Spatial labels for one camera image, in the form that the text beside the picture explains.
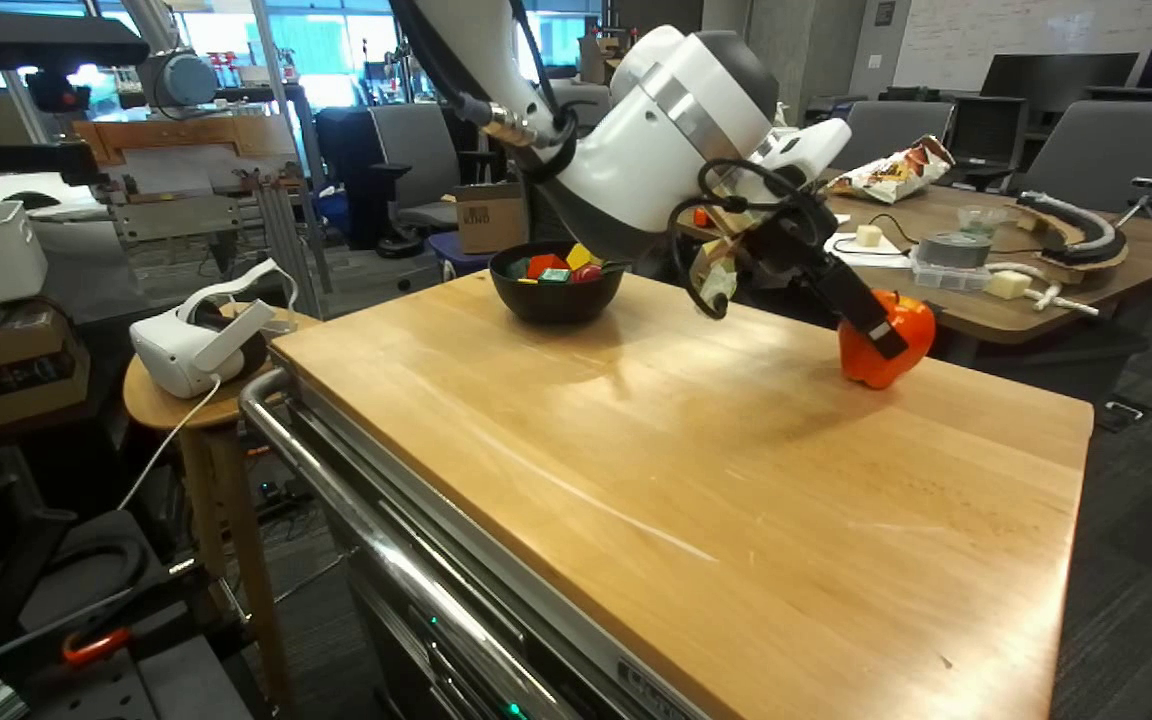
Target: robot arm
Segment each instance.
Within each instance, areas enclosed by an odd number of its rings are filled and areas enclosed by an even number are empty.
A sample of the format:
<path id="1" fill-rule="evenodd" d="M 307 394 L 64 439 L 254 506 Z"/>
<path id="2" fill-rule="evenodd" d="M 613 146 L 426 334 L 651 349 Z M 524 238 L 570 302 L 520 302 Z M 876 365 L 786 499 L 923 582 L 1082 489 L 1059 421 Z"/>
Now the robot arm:
<path id="1" fill-rule="evenodd" d="M 630 265 L 677 231 L 678 208 L 730 208 L 745 215 L 730 258 L 799 278 L 876 358 L 907 365 L 919 351 L 863 280 L 825 252 L 834 220 L 809 179 L 847 146 L 847 123 L 772 130 L 776 75 L 741 36 L 649 34 L 616 70 L 616 107 L 575 140 L 562 113 L 516 71 L 520 0 L 391 0 L 391 18 L 451 107 L 493 107 L 493 123 L 511 130 L 508 151 L 594 258 Z"/>

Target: orange object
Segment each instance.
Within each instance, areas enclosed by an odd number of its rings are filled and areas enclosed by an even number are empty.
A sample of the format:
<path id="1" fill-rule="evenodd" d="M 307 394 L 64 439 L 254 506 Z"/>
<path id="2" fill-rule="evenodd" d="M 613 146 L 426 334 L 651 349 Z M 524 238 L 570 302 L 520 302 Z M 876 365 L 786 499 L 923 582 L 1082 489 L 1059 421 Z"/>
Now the orange object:
<path id="1" fill-rule="evenodd" d="M 711 230 L 709 208 L 693 208 L 693 230 Z"/>
<path id="2" fill-rule="evenodd" d="M 89 669 L 89 663 L 97 663 L 97 660 L 104 660 L 104 655 L 112 655 L 112 651 L 118 651 L 129 643 L 133 643 L 133 632 L 114 629 L 107 637 L 97 637 L 92 643 L 64 642 L 61 655 L 64 655 L 68 669 Z"/>
<path id="3" fill-rule="evenodd" d="M 566 268 L 566 262 L 558 262 L 557 252 L 543 258 L 526 258 L 526 278 L 540 280 L 540 273 L 547 268 Z"/>
<path id="4" fill-rule="evenodd" d="M 901 358 L 879 358 L 869 336 L 860 336 L 851 325 L 840 325 L 840 362 L 851 383 L 893 388 L 932 351 L 937 311 L 923 302 L 901 298 L 893 289 L 876 289 L 871 298 L 889 307 L 893 328 L 905 336 L 907 349 Z"/>

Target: wooden table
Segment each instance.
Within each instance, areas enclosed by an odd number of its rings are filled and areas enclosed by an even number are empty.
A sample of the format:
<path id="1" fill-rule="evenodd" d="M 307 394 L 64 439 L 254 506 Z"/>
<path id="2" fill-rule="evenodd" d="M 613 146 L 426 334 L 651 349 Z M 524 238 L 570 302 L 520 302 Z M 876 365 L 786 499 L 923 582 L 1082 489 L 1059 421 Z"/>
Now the wooden table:
<path id="1" fill-rule="evenodd" d="M 833 195 L 829 204 L 833 211 L 851 215 L 851 225 L 876 220 L 893 239 L 901 239 L 901 230 L 913 239 L 947 238 L 961 225 L 961 211 L 968 208 L 1004 208 L 1004 211 L 1021 208 L 1007 195 L 955 194 L 955 190 L 927 190 L 919 195 L 907 195 L 894 208 L 847 200 L 847 195 Z M 1067 289 L 1071 302 L 1117 307 L 1152 294 L 1152 220 L 1137 215 L 1122 225 L 1122 231 L 1126 231 L 1126 262 L 1111 273 L 1097 273 L 1082 284 Z M 1004 230 L 990 262 L 1039 265 L 1037 239 L 1021 230 Z M 1023 302 L 990 302 L 990 298 L 972 298 L 972 294 L 953 294 L 953 289 L 923 289 L 913 280 L 913 273 L 863 268 L 860 278 L 869 284 L 889 284 L 889 289 L 923 298 L 927 304 L 939 307 L 939 325 L 947 334 L 961 334 L 964 341 L 977 341 L 977 345 L 1032 345 L 1080 320 L 1080 311 L 1067 311 L 1067 307 L 1037 311 Z"/>
<path id="2" fill-rule="evenodd" d="M 526 328 L 483 273 L 274 341 L 711 716 L 1048 716 L 1093 409 L 629 278 Z"/>

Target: desk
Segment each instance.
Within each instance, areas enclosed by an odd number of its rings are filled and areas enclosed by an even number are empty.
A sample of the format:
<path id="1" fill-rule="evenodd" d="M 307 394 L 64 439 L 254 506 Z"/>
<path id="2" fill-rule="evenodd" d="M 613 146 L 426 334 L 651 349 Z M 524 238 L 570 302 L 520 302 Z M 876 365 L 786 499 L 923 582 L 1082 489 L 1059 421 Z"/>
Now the desk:
<path id="1" fill-rule="evenodd" d="M 508 591 L 550 587 L 570 642 L 616 637 L 711 716 L 1048 716 L 1080 401 L 943 362 L 863 394 L 833 334 L 717 325 L 639 278 L 588 328 L 516 325 L 476 273 L 274 358 L 410 471 L 382 489 L 466 522 L 441 552 L 508 549 L 534 582 Z"/>
<path id="2" fill-rule="evenodd" d="M 907 195 L 894 208 L 883 204 L 869 204 L 869 200 L 844 200 L 833 195 L 829 200 L 833 211 L 847 211 L 857 225 L 889 211 L 901 220 L 901 230 L 919 239 L 919 238 L 943 238 L 955 230 L 964 208 L 1017 208 L 1017 200 L 1007 195 L 982 195 L 982 194 L 955 194 L 955 190 L 927 190 L 919 195 Z M 1097 304 L 1097 307 L 1117 307 L 1126 304 L 1131 298 L 1152 294 L 1152 220 L 1126 220 L 1126 262 L 1111 273 L 1086 278 L 1082 284 L 1067 289 L 1071 302 Z M 1037 265 L 1037 243 L 1032 238 L 1007 230 L 1001 231 L 1001 248 L 994 262 L 1028 262 Z M 1048 307 L 1048 311 L 1032 311 L 1028 304 L 1013 302 L 990 302 L 990 298 L 968 298 L 968 294 L 937 294 L 937 289 L 919 289 L 913 284 L 913 273 L 876 273 L 863 268 L 860 273 L 869 284 L 889 284 L 913 298 L 923 298 L 927 304 L 939 307 L 939 325 L 947 334 L 961 334 L 977 345 L 1032 345 L 1045 341 L 1067 325 L 1077 325 L 1077 311 L 1062 307 Z"/>

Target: wall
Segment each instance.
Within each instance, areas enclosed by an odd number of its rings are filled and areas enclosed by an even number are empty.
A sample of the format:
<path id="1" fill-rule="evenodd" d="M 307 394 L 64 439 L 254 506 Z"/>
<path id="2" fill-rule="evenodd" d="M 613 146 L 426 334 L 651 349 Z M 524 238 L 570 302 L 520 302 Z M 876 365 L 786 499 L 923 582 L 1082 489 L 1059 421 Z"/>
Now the wall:
<path id="1" fill-rule="evenodd" d="M 1152 0 L 913 0 L 893 85 L 977 93 L 994 53 L 1149 53 Z"/>
<path id="2" fill-rule="evenodd" d="M 705 0 L 699 30 L 730 30 L 747 36 L 747 8 L 750 0 Z"/>
<path id="3" fill-rule="evenodd" d="M 847 95 L 863 0 L 750 0 L 747 45 L 776 71 L 782 121 Z"/>
<path id="4" fill-rule="evenodd" d="M 869 0 L 851 61 L 847 95 L 879 95 L 894 82 L 905 22 L 913 0 Z"/>

